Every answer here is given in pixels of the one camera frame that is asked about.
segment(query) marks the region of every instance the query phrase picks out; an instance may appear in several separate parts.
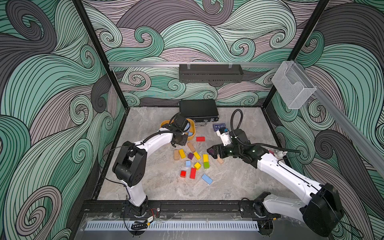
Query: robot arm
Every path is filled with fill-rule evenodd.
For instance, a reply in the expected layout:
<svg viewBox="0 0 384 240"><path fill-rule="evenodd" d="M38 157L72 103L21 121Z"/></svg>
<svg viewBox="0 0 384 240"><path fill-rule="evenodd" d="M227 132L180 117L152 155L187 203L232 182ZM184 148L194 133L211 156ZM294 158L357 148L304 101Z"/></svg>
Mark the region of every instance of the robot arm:
<svg viewBox="0 0 384 240"><path fill-rule="evenodd" d="M120 149L112 167L116 177L126 186L129 202L137 215L144 214L148 201L141 184L147 157L167 143L171 143L174 147L176 147L175 144L184 146L187 143L188 135L184 134L184 129L189 129L188 120L176 114L170 122L146 139L135 143L129 141L123 143L126 147Z"/></svg>
<svg viewBox="0 0 384 240"><path fill-rule="evenodd" d="M278 197L269 192L260 195L254 204L259 216L281 214L305 222L320 236L327 237L344 215L337 189L331 184L321 185L285 164L265 148L250 144L241 129L231 132L223 144L214 145L207 152L215 159L228 156L239 157L245 163L268 173L289 188L300 200Z"/></svg>
<svg viewBox="0 0 384 240"><path fill-rule="evenodd" d="M145 173L147 156L161 146L171 143L184 146L187 134L183 130L188 121L176 116L174 122L163 125L159 132L135 143L125 142L112 168L117 178L126 186L132 211L142 216L145 213L148 197L145 195L141 179ZM261 217L268 214L281 214L305 222L310 229L320 236L327 237L344 215L338 191L331 185L311 180L278 160L265 148L250 144L241 129L231 133L221 129L218 136L223 144L214 145L207 152L215 159L228 156L239 157L245 163L268 173L293 193L300 200L277 197L264 192L255 199L255 212Z"/></svg>

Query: electrical wire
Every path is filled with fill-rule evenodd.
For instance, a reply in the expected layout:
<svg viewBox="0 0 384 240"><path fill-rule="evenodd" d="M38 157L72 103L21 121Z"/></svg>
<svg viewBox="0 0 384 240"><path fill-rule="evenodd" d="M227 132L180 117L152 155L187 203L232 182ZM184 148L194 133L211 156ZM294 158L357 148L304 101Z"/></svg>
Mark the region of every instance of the electrical wire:
<svg viewBox="0 0 384 240"><path fill-rule="evenodd" d="M120 148L120 147L131 147L131 146L118 146L118 147L112 148L112 149L110 149L109 151L107 151L101 158L104 159L105 155L107 155L109 152L115 150L116 148ZM115 182L115 181L112 181L112 180L108 179L106 176L104 176L104 179L107 180L107 181L110 181L110 182L113 182L113 183L116 183L116 184L120 184L120 185L123 185L124 187L126 187L125 184L123 184L123 183L121 183L121 182Z"/></svg>
<svg viewBox="0 0 384 240"><path fill-rule="evenodd" d="M295 158L295 157L299 157L301 154L298 154L298 155L296 155L296 156L293 156L293 157L286 157L286 158L282 158L282 159L280 159L280 160L277 160L277 164L279 164L279 162L281 161L281 160L285 160L285 159L292 159L292 158Z"/></svg>
<svg viewBox="0 0 384 240"><path fill-rule="evenodd" d="M146 143L149 139L151 139L152 137L156 136L156 135L159 135L159 134L163 134L163 133L174 133L174 134L181 134L183 135L184 133L183 132L175 132L175 131L159 131L159 132L155 132L155 133L152 133L151 135L149 135L146 139L144 139L142 141L142 143Z"/></svg>
<svg viewBox="0 0 384 240"><path fill-rule="evenodd" d="M106 176L104 176L104 179L107 180L107 181L116 183L116 184L121 184L121 185L123 185L124 187L126 187L125 184L123 184L123 183L121 183L121 182L115 182L115 181L109 180Z"/></svg>
<svg viewBox="0 0 384 240"><path fill-rule="evenodd" d="M326 203L328 204L328 206L331 208L333 214L335 215L335 217L337 218L337 220L338 220L339 222L344 223L344 224L346 224L346 225L348 225L348 226L350 226L350 227L353 227L351 224L341 221L341 220L339 219L339 217L336 215L336 213L335 213L335 211L333 210L333 208L331 207L330 203L329 203L329 202L327 201L327 199L324 197L324 195L320 194L320 196L322 197L322 199L325 200L325 202L326 202ZM343 224L342 224L342 227L343 227L344 230L346 230L347 232L349 232L350 234L352 234L352 236L355 236L355 237L358 238L358 239L363 239L363 238L364 238L364 234L363 234L359 229L355 228L359 233L361 233L362 236L357 236L357 235L354 234L353 232L349 231L348 229L346 229L346 228L344 227Z"/></svg>
<svg viewBox="0 0 384 240"><path fill-rule="evenodd" d="M125 205L124 205L124 208L122 210L122 220L124 222L125 228L129 231L127 225L125 224L125 206L128 205L127 201L128 201L128 195L126 195L126 197L125 197Z"/></svg>
<svg viewBox="0 0 384 240"><path fill-rule="evenodd" d="M269 145L269 144L265 144L265 143L252 143L252 144L246 144L246 143L243 143L243 142L238 138L238 136L235 134L235 132L234 132L235 129L233 128L233 119L234 119L235 114L236 114L237 112L240 113L240 121L239 121L239 124L237 125L237 128L236 128L236 129L239 129L239 127L240 127L240 125L241 125L241 122L243 121L243 111L241 111L240 109L236 109L235 111L233 111L232 116L231 116L230 125L231 125L231 132L232 132L233 136L238 140L238 142L239 142L241 145L244 145L244 146L255 146L255 145L260 145L260 146L265 146L265 147L272 147L272 148L274 148L274 149L281 150L281 151L295 152L295 153L299 153L299 154L301 154L301 151L296 150L296 149L289 149L289 148L277 147L277 146L273 146L273 145Z"/></svg>

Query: metal rail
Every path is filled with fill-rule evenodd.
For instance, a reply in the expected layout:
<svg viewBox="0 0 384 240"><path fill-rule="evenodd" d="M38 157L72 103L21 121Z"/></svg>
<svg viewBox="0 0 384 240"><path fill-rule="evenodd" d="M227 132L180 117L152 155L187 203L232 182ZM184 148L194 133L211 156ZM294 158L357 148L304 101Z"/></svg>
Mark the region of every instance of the metal rail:
<svg viewBox="0 0 384 240"><path fill-rule="evenodd" d="M240 64L242 68L278 68L282 62L157 62L157 61L112 61L111 68L178 68L180 64Z"/></svg>

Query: wall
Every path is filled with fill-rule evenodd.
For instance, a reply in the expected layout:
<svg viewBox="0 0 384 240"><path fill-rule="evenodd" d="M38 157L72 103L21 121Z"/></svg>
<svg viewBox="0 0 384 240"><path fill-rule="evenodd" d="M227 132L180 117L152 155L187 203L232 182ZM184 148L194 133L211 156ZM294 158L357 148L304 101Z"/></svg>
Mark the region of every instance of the wall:
<svg viewBox="0 0 384 240"><path fill-rule="evenodd" d="M383 141L384 2L328 7L297 61L381 153ZM283 146L300 149L295 170L338 188L346 216L336 239L384 237L384 180L315 98L288 110L278 93L267 108Z"/></svg>
<svg viewBox="0 0 384 240"><path fill-rule="evenodd" d="M288 58L317 1L83 0L109 61L252 61ZM261 106L275 69L244 69L244 82L180 83L178 68L115 68L131 106L215 99Z"/></svg>
<svg viewBox="0 0 384 240"><path fill-rule="evenodd" d="M2 239L68 238L124 109L71 0L0 1Z"/></svg>

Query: yellow block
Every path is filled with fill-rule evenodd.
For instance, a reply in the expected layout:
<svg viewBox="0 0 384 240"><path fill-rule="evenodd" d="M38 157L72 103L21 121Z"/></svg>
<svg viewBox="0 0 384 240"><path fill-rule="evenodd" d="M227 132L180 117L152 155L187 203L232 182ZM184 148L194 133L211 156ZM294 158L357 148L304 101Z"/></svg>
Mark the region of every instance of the yellow block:
<svg viewBox="0 0 384 240"><path fill-rule="evenodd" d="M208 154L203 154L203 161L208 162Z"/></svg>
<svg viewBox="0 0 384 240"><path fill-rule="evenodd" d="M193 155L195 155L196 159L199 160L201 157L197 152L194 152Z"/></svg>
<svg viewBox="0 0 384 240"><path fill-rule="evenodd" d="M185 153L184 153L183 149L180 149L179 153L180 153L181 158L185 158Z"/></svg>
<svg viewBox="0 0 384 240"><path fill-rule="evenodd" d="M195 164L195 168L196 168L196 170L199 170L199 169L201 168L201 164L197 162L197 163Z"/></svg>

